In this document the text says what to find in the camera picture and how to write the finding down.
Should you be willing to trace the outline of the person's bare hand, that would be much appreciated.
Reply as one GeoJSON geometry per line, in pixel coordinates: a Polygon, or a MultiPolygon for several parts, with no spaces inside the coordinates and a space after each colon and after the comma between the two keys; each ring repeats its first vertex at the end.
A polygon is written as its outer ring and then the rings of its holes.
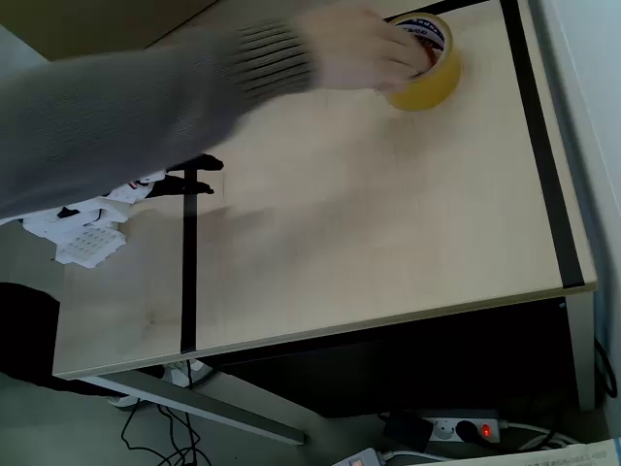
{"type": "Polygon", "coordinates": [[[291,25],[310,52],[318,88],[398,91],[432,67],[416,38],[370,10],[322,7],[291,25]]]}

